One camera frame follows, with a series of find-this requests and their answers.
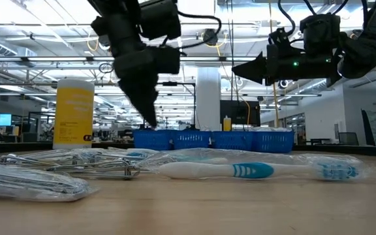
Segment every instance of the black cable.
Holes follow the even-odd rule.
[[[217,28],[217,30],[215,31],[215,36],[217,36],[220,31],[221,31],[221,20],[215,16],[202,16],[202,15],[192,15],[192,14],[186,14],[186,13],[183,13],[183,12],[180,12],[178,11],[178,14],[180,16],[183,16],[183,17],[186,17],[186,18],[194,18],[194,19],[211,19],[211,20],[216,20],[218,23],[219,23],[219,27]],[[194,43],[194,44],[190,44],[190,45],[186,45],[186,46],[181,46],[179,48],[176,48],[176,49],[186,49],[186,48],[193,48],[195,46],[200,46],[200,45],[203,45],[211,40],[213,40],[214,37],[210,37],[206,40],[203,40],[202,42],[197,42],[197,43]]]
[[[291,22],[292,29],[290,31],[288,31],[288,33],[287,33],[288,36],[290,36],[295,31],[295,22],[294,22],[294,20],[292,20],[291,16],[288,15],[288,13],[282,8],[281,0],[278,0],[278,8],[279,8],[279,11],[281,11],[281,13]]]
[[[361,0],[362,2],[362,10],[364,11],[364,29],[366,24],[368,24],[368,3],[366,0]]]
[[[343,7],[345,7],[346,3],[348,2],[349,0],[344,0],[342,2],[342,4],[340,5],[340,7],[338,9],[336,9],[332,14],[337,14],[341,9],[343,9]]]
[[[303,41],[304,39],[294,39],[292,41],[290,41],[290,44],[294,43],[294,42],[300,42],[300,41]]]
[[[317,15],[317,13],[314,11],[313,7],[311,6],[308,0],[304,0],[304,3],[307,5],[307,8],[311,11],[313,15]]]
[[[161,44],[161,46],[165,46],[166,45],[166,43],[168,42],[168,36],[166,36],[164,39],[163,39],[163,42],[162,42],[162,44]]]

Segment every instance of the yellow cable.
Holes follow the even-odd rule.
[[[219,56],[220,56],[220,49],[217,47],[217,53],[219,54]],[[228,74],[227,74],[227,71],[226,71],[226,68],[223,66],[223,70],[225,71],[225,74],[226,74],[226,76],[228,77]],[[241,97],[241,96],[239,96],[239,91],[236,89],[236,95],[237,95],[237,97],[238,98],[241,98],[242,99],[242,101],[247,105],[247,107],[248,107],[248,111],[247,111],[247,123],[246,123],[246,125],[248,125],[249,124],[249,121],[250,121],[250,117],[251,117],[251,106],[249,105],[249,103],[247,102],[247,101],[245,101],[245,99],[243,99],[243,97]]]
[[[90,49],[91,51],[96,51],[98,50],[98,43],[99,43],[99,39],[97,39],[97,44],[95,45],[95,49],[91,47],[91,45],[89,45],[89,38],[91,37],[91,32],[88,33],[88,40],[86,41],[86,45],[88,46],[88,49]]]
[[[249,105],[249,103],[247,101],[245,101],[245,99],[243,99],[242,97],[240,97],[240,98],[247,105],[247,123],[246,123],[246,125],[248,125],[250,117],[251,117],[251,106]]]
[[[215,46],[209,46],[207,44],[205,44],[205,45],[208,46],[208,47],[211,47],[211,48],[219,48],[220,46],[222,46],[226,43],[227,43],[227,34],[225,34],[225,39],[223,40],[223,42],[220,45],[215,45]]]
[[[272,2],[271,0],[268,0],[269,3],[269,21],[270,21],[270,27],[271,27],[271,33],[273,31],[272,29]],[[279,127],[279,116],[278,116],[278,98],[277,98],[277,88],[275,86],[275,82],[272,84],[272,87],[274,89],[274,101],[275,101],[275,127]]]

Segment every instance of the pipe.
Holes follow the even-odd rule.
[[[46,28],[55,38],[59,39],[64,45],[66,45],[68,48],[76,52],[78,55],[81,55],[79,52],[77,52],[72,45],[70,45],[67,41],[63,40],[60,35],[58,35],[53,29],[48,27],[38,16],[34,15],[27,7],[19,3],[17,0],[11,0],[15,5],[19,6],[21,9],[25,10],[28,12],[30,15],[32,15],[37,21],[39,21],[40,25]]]
[[[18,81],[28,82],[25,78],[22,78],[22,77],[19,77],[19,76],[15,76],[13,74],[10,74],[10,73],[4,72],[4,71],[0,71],[0,77],[6,78],[7,80],[15,79],[15,80],[18,80]],[[15,83],[12,83],[12,84],[0,84],[0,86],[3,86],[3,85],[15,86],[13,84],[15,84]],[[39,89],[39,88],[35,88],[35,89],[39,90],[39,91],[47,92],[47,93],[52,93],[53,92],[52,89]]]
[[[157,85],[166,85],[166,82],[158,82]],[[54,86],[54,87],[57,87],[57,83],[54,83],[54,84],[48,84],[48,83],[0,83],[0,86],[3,86],[3,85],[10,85],[10,86]],[[94,83],[95,86],[118,86],[117,84],[110,84],[110,83]],[[191,83],[184,83],[184,82],[177,82],[176,85],[183,85],[184,87],[186,85],[190,85],[190,86],[194,86],[194,84],[191,84]]]
[[[64,27],[65,24],[63,23],[48,23],[46,24],[48,27]],[[181,25],[198,25],[199,27],[208,27],[208,26],[218,26],[218,23],[181,23]],[[227,22],[222,22],[222,25],[228,25]],[[234,23],[234,26],[242,26],[242,27],[247,27],[247,26],[256,26],[254,23],[250,22],[240,22],[240,23]],[[37,23],[0,23],[1,28],[7,28],[7,27],[41,27],[40,24]],[[67,27],[91,27],[90,23],[81,23],[79,25],[68,23]]]

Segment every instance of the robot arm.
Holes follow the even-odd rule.
[[[366,0],[362,0],[368,11]],[[328,86],[342,76],[360,78],[376,67],[376,2],[366,14],[364,30],[357,39],[340,33],[340,17],[334,14],[308,16],[300,22],[304,49],[293,48],[283,28],[270,34],[267,58],[232,69],[237,76],[272,85],[280,80],[328,78]]]
[[[357,39],[341,39],[345,55],[339,62],[338,70],[346,78],[361,78],[376,67],[376,2],[366,20],[364,30]]]
[[[155,86],[158,74],[178,74],[180,55],[184,48],[191,48],[213,40],[204,39],[179,48],[166,46],[166,41],[181,36],[178,15],[188,18],[208,18],[216,20],[221,29],[221,20],[214,16],[199,16],[178,11],[177,0],[88,0],[98,11],[98,17],[91,27],[99,36],[99,41],[110,46],[114,57],[113,68],[120,78],[121,90],[143,118],[156,127],[155,107],[158,92]],[[140,36],[149,40],[166,37],[161,46],[148,46]]]

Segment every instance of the plastic wrapper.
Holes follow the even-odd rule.
[[[86,163],[99,163],[103,161],[113,161],[126,158],[130,161],[140,161],[146,157],[158,153],[150,149],[72,149],[72,150],[52,150],[16,155],[10,153],[0,158],[0,163],[8,165],[43,164],[47,165],[81,165]]]
[[[72,202],[94,192],[88,182],[70,176],[0,165],[0,198]]]
[[[262,132],[290,132],[292,131],[289,128],[284,127],[251,127],[249,131],[262,131]]]
[[[312,153],[286,155],[206,148],[181,149],[157,153],[139,161],[136,166],[158,173],[160,166],[166,163],[176,162],[208,163],[215,165],[270,163],[291,166],[314,166],[315,168],[321,168],[321,170],[325,172],[329,170],[337,171],[337,166],[342,167],[345,165],[346,167],[351,167],[354,172],[358,174],[358,177],[354,177],[354,179],[366,178],[369,173],[369,168],[361,160],[347,155],[320,155]]]

